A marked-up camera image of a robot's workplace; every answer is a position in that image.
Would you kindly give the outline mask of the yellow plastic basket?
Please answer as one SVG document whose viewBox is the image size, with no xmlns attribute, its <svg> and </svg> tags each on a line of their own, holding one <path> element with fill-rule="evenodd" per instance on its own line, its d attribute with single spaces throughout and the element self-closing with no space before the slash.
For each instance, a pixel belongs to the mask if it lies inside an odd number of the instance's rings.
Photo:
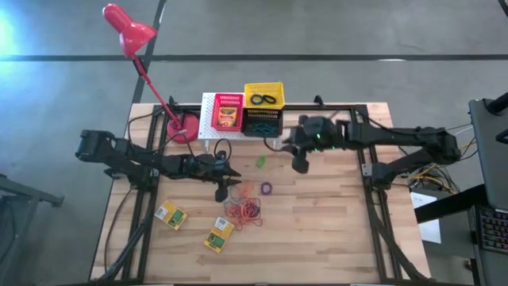
<svg viewBox="0 0 508 286">
<path fill-rule="evenodd" d="M 281 110 L 285 106 L 282 83 L 246 83 L 245 107 Z"/>
</svg>

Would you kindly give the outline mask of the white paper sheet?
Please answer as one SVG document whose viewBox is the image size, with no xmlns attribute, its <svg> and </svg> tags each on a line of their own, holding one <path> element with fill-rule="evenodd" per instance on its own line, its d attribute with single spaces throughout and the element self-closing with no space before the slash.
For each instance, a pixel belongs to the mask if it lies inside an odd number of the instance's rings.
<svg viewBox="0 0 508 286">
<path fill-rule="evenodd" d="M 411 192 L 410 197 L 414 209 L 437 201 L 437 198 L 434 196 L 419 194 L 417 192 Z M 439 219 L 419 223 L 418 227 L 422 241 L 441 244 L 441 226 Z"/>
</svg>

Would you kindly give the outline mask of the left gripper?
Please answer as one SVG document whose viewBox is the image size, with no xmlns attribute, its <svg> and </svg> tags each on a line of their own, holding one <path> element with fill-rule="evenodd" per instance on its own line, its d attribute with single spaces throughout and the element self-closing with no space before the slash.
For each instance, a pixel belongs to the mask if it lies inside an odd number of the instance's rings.
<svg viewBox="0 0 508 286">
<path fill-rule="evenodd" d="M 228 197 L 227 187 L 240 184 L 240 180 L 224 179 L 224 176 L 241 177 L 241 174 L 226 166 L 226 151 L 218 151 L 215 155 L 201 154 L 189 156 L 188 173 L 197 180 L 217 184 L 215 201 L 222 203 Z"/>
</svg>

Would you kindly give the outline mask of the black desk beam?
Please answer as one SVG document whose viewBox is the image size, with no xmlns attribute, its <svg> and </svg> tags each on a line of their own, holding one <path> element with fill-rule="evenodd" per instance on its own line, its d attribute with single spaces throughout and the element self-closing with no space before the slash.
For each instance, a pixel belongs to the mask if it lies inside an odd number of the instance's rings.
<svg viewBox="0 0 508 286">
<path fill-rule="evenodd" d="M 458 212 L 467 211 L 475 205 L 487 205 L 487 191 L 484 184 L 471 187 L 465 191 L 438 199 L 417 207 L 414 212 L 418 223 L 443 218 Z"/>
</svg>

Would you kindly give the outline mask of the red plastic basket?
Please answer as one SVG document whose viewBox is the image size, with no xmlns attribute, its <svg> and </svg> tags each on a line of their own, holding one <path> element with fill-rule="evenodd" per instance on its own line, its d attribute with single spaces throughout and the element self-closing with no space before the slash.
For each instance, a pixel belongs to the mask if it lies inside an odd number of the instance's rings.
<svg viewBox="0 0 508 286">
<path fill-rule="evenodd" d="M 235 106 L 237 108 L 237 123 L 235 127 L 219 127 L 217 125 L 217 116 L 221 106 Z M 244 96 L 242 94 L 217 93 L 215 95 L 212 127 L 217 131 L 240 132 L 242 126 L 242 117 L 244 109 Z"/>
</svg>

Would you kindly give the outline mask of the yellow green crayon box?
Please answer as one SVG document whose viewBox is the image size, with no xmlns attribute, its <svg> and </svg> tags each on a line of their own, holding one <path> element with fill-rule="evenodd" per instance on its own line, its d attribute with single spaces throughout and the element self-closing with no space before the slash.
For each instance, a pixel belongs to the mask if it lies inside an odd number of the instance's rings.
<svg viewBox="0 0 508 286">
<path fill-rule="evenodd" d="M 221 106 L 217 116 L 219 127 L 235 127 L 237 123 L 237 108 L 235 106 Z"/>
<path fill-rule="evenodd" d="M 234 229 L 235 225 L 230 221 L 222 217 L 217 217 L 214 226 L 206 236 L 203 245 L 212 249 L 216 253 L 220 253 Z"/>
<path fill-rule="evenodd" d="M 187 218 L 187 213 L 169 200 L 164 201 L 155 211 L 154 216 L 177 231 Z"/>
</svg>

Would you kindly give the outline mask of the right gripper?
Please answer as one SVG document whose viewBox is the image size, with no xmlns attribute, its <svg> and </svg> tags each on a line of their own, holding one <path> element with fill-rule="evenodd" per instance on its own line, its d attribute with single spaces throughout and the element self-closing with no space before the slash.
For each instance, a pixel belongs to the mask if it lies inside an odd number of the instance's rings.
<svg viewBox="0 0 508 286">
<path fill-rule="evenodd" d="M 309 161 L 306 154 L 309 150 L 315 149 L 318 140 L 318 119 L 307 115 L 298 116 L 298 126 L 293 133 L 283 140 L 285 152 L 294 154 L 292 168 L 302 174 L 309 170 Z"/>
</svg>

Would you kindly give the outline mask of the black plastic basket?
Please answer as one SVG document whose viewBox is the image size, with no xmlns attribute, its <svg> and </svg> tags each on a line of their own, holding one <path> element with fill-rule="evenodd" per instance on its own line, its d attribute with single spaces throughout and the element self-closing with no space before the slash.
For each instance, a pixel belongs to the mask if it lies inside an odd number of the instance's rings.
<svg viewBox="0 0 508 286">
<path fill-rule="evenodd" d="M 241 132 L 246 137 L 278 137 L 283 132 L 283 111 L 245 108 Z"/>
</svg>

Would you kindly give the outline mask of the grey metal table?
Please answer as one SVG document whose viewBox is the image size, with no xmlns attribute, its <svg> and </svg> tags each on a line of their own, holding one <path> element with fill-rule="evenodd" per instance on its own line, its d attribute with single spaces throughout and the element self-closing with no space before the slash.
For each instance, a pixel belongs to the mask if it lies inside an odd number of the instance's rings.
<svg viewBox="0 0 508 286">
<path fill-rule="evenodd" d="M 53 207 L 60 207 L 64 198 L 17 183 L 3 174 L 0 174 L 0 191 L 10 193 L 11 196 L 8 196 L 6 201 L 11 200 L 20 208 L 18 214 L 15 214 L 15 207 L 8 207 L 13 218 L 13 237 L 4 254 L 0 255 L 0 286 L 6 286 L 12 280 L 11 276 L 17 267 L 38 203 L 46 202 Z"/>
</svg>

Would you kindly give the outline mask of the backlit keyboard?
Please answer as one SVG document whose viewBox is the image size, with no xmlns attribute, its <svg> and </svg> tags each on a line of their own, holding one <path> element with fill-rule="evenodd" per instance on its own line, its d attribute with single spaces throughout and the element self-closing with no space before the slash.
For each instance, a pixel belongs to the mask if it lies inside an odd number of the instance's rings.
<svg viewBox="0 0 508 286">
<path fill-rule="evenodd" d="M 508 254 L 508 214 L 480 207 L 476 216 L 481 247 Z"/>
</svg>

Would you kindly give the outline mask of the red rubber band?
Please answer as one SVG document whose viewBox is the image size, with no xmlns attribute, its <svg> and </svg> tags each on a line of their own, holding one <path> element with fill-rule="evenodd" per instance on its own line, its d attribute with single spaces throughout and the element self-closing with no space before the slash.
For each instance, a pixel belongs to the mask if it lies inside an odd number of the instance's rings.
<svg viewBox="0 0 508 286">
<path fill-rule="evenodd" d="M 228 198 L 222 203 L 225 215 L 230 218 L 243 218 L 242 207 L 247 203 L 247 199 Z"/>
<path fill-rule="evenodd" d="M 236 218 L 236 228 L 237 230 L 242 230 L 244 225 L 253 224 L 255 226 L 262 226 L 263 219 L 260 217 L 261 211 L 255 211 L 253 213 L 243 212 L 243 218 Z"/>
</svg>

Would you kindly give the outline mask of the white perforated shelf riser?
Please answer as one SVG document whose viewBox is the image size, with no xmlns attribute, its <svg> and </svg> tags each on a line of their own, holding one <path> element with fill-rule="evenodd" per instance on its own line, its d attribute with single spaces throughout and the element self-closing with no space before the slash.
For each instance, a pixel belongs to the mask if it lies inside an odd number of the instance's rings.
<svg viewBox="0 0 508 286">
<path fill-rule="evenodd" d="M 202 94 L 198 140 L 203 144 L 206 153 L 210 151 L 211 141 L 217 141 L 222 138 L 226 138 L 230 141 L 262 141 L 260 137 L 246 137 L 244 134 L 238 132 L 216 131 L 211 125 L 215 95 L 215 93 L 211 92 Z"/>
</svg>

